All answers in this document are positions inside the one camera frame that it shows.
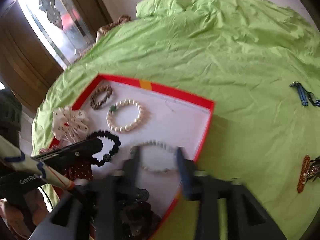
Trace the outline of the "green bed sheet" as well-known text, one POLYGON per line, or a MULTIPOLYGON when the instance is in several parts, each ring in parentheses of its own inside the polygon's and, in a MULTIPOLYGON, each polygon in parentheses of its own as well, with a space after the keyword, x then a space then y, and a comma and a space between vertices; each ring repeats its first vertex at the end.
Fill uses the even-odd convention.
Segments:
POLYGON ((110 31, 49 89, 32 126, 33 152, 49 146, 52 110, 73 103, 99 73, 186 90, 216 102, 199 166, 241 178, 287 239, 319 210, 319 182, 296 190, 303 158, 319 156, 319 33, 268 0, 143 0, 137 19, 110 31))

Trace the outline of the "dark sheer beaded scrunchie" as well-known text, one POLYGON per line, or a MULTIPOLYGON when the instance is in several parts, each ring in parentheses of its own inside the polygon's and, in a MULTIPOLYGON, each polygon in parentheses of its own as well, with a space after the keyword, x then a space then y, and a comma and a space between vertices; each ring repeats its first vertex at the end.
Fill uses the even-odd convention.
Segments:
POLYGON ((123 194, 119 200, 119 239, 149 239, 158 228, 161 218, 147 202, 149 192, 136 188, 135 196, 123 194))

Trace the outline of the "red shallow box tray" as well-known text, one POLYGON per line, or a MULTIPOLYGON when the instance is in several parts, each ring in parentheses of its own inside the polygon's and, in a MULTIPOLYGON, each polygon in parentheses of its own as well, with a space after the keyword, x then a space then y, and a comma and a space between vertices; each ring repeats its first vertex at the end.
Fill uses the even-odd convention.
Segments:
POLYGON ((158 83, 107 74, 98 74, 86 86, 71 86, 65 94, 72 91, 76 98, 67 105, 87 113, 91 132, 108 129, 108 109, 116 102, 132 99, 142 105, 142 123, 119 134, 118 154, 110 163, 92 167, 93 177, 101 179, 119 169, 130 157, 130 148, 140 144, 137 186, 148 190, 153 212, 167 219, 180 193, 174 149, 181 146, 188 159, 198 159, 212 119, 213 101, 158 83))

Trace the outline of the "stained glass window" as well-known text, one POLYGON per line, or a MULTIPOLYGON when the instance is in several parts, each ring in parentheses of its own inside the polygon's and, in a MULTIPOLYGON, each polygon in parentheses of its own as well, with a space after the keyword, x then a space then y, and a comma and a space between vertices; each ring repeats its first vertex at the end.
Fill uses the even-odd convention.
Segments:
POLYGON ((36 36, 63 69, 95 43, 72 0, 17 1, 36 36))

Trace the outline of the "black rhinestone hair claw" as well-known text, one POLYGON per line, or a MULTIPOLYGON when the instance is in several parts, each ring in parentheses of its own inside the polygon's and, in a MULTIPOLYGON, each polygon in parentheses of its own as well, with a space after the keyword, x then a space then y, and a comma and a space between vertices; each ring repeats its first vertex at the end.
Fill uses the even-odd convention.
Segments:
POLYGON ((310 180, 315 181, 317 178, 319 178, 320 175, 320 157, 311 160, 310 163, 310 167, 305 174, 306 183, 310 180))

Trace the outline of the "red white-dotted scrunchie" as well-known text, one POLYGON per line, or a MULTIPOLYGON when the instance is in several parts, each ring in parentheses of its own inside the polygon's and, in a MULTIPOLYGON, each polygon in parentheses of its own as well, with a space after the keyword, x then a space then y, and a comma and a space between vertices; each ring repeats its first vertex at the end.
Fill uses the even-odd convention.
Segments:
POLYGON ((63 175, 72 181, 76 179, 93 180, 92 167, 87 161, 74 164, 64 169, 63 175))

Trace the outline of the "brown patterned blanket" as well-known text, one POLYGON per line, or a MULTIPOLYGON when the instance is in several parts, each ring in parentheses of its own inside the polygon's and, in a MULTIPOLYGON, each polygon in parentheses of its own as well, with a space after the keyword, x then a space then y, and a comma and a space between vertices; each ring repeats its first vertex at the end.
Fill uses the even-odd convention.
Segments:
POLYGON ((114 21, 112 23, 109 23, 107 25, 104 25, 102 27, 100 27, 97 31, 97 36, 96 36, 96 43, 103 38, 110 30, 112 30, 113 28, 124 24, 126 22, 130 22, 131 21, 131 17, 129 15, 123 15, 120 16, 120 18, 117 21, 114 21))

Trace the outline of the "white dotted scrunchie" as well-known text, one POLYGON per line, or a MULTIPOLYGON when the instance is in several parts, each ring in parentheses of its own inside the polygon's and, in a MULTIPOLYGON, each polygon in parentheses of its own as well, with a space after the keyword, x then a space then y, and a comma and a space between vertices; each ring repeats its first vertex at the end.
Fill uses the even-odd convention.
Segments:
POLYGON ((89 118, 83 110, 61 107, 53 110, 52 133, 55 139, 71 144, 80 142, 89 134, 89 118))

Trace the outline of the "red plaid scrunchie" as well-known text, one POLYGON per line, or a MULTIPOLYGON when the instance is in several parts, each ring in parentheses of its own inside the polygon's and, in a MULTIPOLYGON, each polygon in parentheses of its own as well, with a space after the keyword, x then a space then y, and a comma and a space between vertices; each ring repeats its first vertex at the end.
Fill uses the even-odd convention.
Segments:
POLYGON ((49 148, 41 148, 39 150, 39 154, 47 154, 47 153, 50 153, 50 152, 53 152, 53 151, 56 151, 56 150, 59 150, 59 149, 61 149, 60 146, 53 145, 52 147, 49 147, 49 148))

